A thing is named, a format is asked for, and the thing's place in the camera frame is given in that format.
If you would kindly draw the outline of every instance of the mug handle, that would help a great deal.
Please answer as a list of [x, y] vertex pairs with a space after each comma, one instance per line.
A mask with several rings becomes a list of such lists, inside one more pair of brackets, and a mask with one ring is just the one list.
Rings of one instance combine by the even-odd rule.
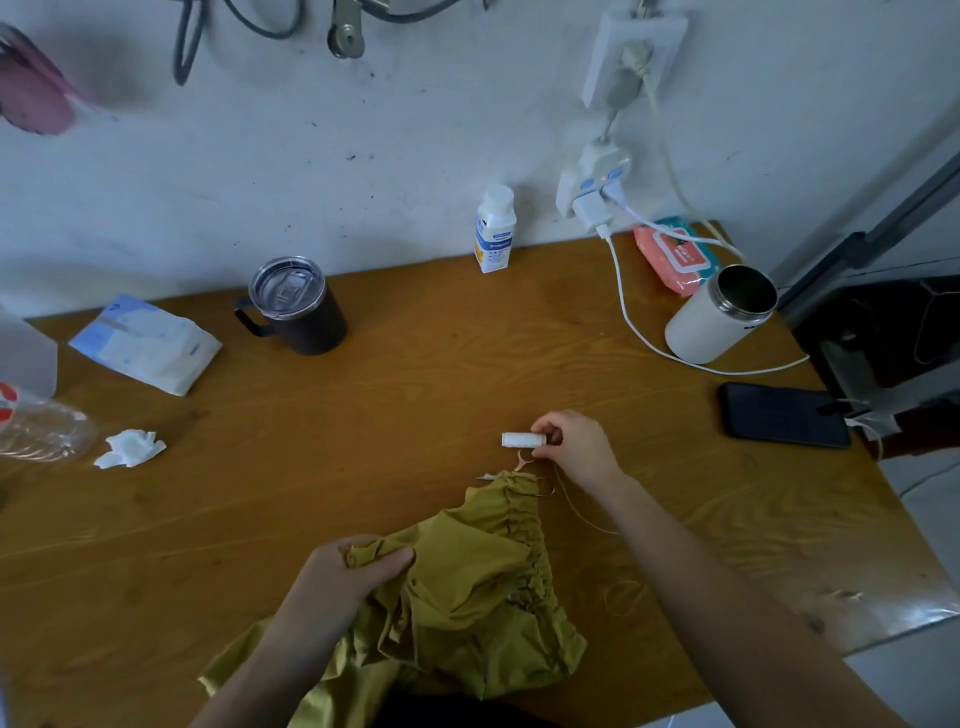
[[257, 324], [247, 315], [247, 312], [244, 308], [249, 308], [253, 305], [253, 301], [250, 300], [250, 296], [244, 296], [243, 298], [237, 299], [236, 306], [233, 308], [233, 315], [237, 317], [241, 324], [246, 327], [254, 336], [263, 338], [265, 336], [274, 336], [276, 331], [269, 324], [265, 327], [262, 327], [260, 324]]

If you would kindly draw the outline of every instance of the black phone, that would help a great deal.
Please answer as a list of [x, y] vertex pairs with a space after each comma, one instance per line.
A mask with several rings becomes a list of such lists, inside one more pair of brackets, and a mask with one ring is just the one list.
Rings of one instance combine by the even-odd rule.
[[848, 448], [843, 406], [829, 392], [729, 381], [717, 389], [731, 437], [821, 448]]

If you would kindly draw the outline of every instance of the mustard yellow garment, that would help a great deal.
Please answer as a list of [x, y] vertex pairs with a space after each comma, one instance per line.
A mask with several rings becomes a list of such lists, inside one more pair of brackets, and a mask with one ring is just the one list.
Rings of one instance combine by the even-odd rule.
[[[537, 481], [501, 473], [464, 505], [347, 554], [360, 567], [411, 546], [414, 565], [377, 589], [337, 644], [294, 728], [365, 728], [391, 690], [494, 698], [571, 674], [587, 642], [553, 592]], [[212, 695], [250, 656], [259, 622], [200, 678]]]

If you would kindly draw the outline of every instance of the left hand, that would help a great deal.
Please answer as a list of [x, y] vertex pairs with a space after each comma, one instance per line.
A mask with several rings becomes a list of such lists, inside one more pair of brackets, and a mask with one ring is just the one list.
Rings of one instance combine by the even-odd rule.
[[413, 562], [413, 549], [404, 548], [365, 567], [349, 569], [344, 552], [377, 538], [353, 536], [310, 554], [257, 647], [269, 654], [271, 669], [279, 668], [310, 686], [320, 682], [334, 646], [347, 633], [361, 602]]

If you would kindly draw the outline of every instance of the wooden table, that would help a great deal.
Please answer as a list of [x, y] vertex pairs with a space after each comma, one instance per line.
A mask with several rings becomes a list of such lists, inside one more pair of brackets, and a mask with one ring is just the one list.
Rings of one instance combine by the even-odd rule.
[[[681, 300], [619, 237], [635, 322], [662, 346]], [[351, 333], [301, 357], [233, 320], [233, 293], [163, 303], [224, 350], [184, 399], [61, 349], [59, 398], [105, 433], [169, 446], [133, 470], [0, 464], [0, 665], [13, 725], [174, 726], [206, 662], [276, 608], [309, 551], [389, 533], [509, 468], [503, 431], [552, 407], [600, 420], [621, 464], [723, 558], [849, 652], [960, 610], [944, 571], [867, 452], [732, 440], [724, 380], [653, 355], [620, 318], [597, 240], [342, 276]], [[38, 325], [61, 342], [92, 314]], [[718, 366], [800, 355], [780, 322]], [[821, 387], [809, 365], [768, 384]], [[597, 507], [574, 493], [588, 518]], [[709, 699], [620, 540], [560, 496], [540, 512], [560, 601], [589, 641], [576, 676], [516, 702], [566, 726], [627, 728]]]

